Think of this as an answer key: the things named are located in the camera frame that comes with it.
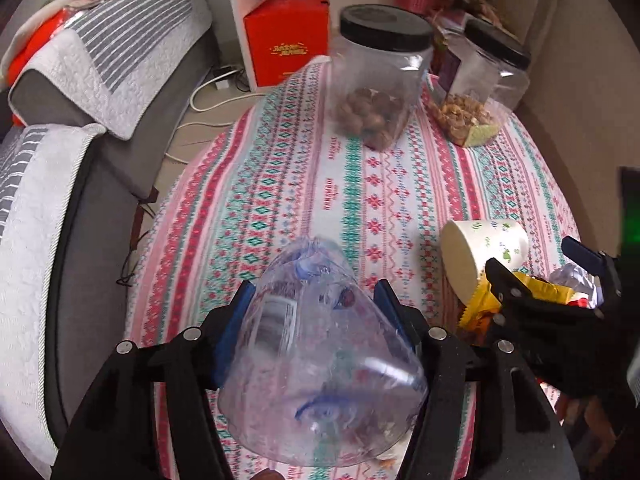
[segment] gray striped fabric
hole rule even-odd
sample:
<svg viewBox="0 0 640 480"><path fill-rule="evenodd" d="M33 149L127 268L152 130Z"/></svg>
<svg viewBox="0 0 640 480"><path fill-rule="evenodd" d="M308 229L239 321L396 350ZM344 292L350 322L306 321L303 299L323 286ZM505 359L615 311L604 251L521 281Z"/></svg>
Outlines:
<svg viewBox="0 0 640 480"><path fill-rule="evenodd" d="M76 31L113 92L190 12L191 0L107 0L68 28Z"/></svg>
<svg viewBox="0 0 640 480"><path fill-rule="evenodd" d="M0 146L0 242L24 170L47 131L41 126L25 128L22 132L15 128Z"/></svg>

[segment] floor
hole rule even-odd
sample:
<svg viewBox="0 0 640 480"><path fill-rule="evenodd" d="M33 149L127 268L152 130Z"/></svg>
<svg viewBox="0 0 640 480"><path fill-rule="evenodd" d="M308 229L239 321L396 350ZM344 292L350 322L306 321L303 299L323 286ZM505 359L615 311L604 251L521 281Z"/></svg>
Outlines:
<svg viewBox="0 0 640 480"><path fill-rule="evenodd" d="M231 81L231 86L226 89L217 90L215 85L208 85L204 87L197 95L195 105L198 108L207 108L215 104L221 103L226 99L238 97L241 95L248 95L245 92L239 91ZM233 101L228 104L222 105L208 112L195 112L189 109L185 113L180 124L189 123L191 121L202 121L206 123L229 123L234 122L240 118L240 116L248 110L260 97L247 97L242 100ZM207 145L218 135L222 134L226 128L211 128L209 126L202 126L199 124L192 124L176 130L174 139L167 150L171 155L181 158L182 160L191 160L201 150L204 150ZM162 203L162 200L168 195L172 185L176 179L184 171L185 165L179 162L174 162L165 157L162 162L162 167L156 178L156 189L159 192L158 201L151 205L153 210L157 210ZM149 216L145 215L145 219L142 224L142 232L147 231L152 224L152 220Z"/></svg>

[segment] barcode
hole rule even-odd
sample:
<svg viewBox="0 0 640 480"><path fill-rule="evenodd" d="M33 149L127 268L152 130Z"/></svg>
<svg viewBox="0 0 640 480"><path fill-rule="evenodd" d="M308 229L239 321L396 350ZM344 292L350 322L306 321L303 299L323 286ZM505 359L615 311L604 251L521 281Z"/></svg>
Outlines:
<svg viewBox="0 0 640 480"><path fill-rule="evenodd" d="M298 304L282 296L265 296L260 323L255 333L255 344L278 354L289 351L296 328Z"/></svg>

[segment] red box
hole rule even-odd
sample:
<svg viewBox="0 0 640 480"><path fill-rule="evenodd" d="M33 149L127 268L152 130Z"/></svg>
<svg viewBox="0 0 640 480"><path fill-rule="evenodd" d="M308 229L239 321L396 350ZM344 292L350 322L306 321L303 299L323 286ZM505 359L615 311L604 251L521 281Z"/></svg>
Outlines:
<svg viewBox="0 0 640 480"><path fill-rule="evenodd" d="M274 86L329 49L329 0L266 0L244 17L258 86Z"/></svg>

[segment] tablecloth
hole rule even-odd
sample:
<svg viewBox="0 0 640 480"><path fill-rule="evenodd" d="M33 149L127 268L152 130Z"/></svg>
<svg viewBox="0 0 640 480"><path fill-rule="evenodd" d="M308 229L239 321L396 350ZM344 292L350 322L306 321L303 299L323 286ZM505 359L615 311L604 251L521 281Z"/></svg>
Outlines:
<svg viewBox="0 0 640 480"><path fill-rule="evenodd" d="M334 135L325 121L330 67L316 60L255 105L185 168L154 222L129 301L127 337L164 342L227 304L256 280L280 248L323 235L343 248L361 288L380 278L400 301L450 330L460 304L447 282L438 234L449 219L511 218L529 235L521 268L548 276L564 264L560 242L578 236L562 192L515 115L495 142L459 148L423 108L388 151ZM468 396L458 471L470 452ZM175 477L170 433L157 395L159 451ZM372 480L391 476L375 461L351 468L273 464L239 446L212 409L236 478L277 468L287 480Z"/></svg>

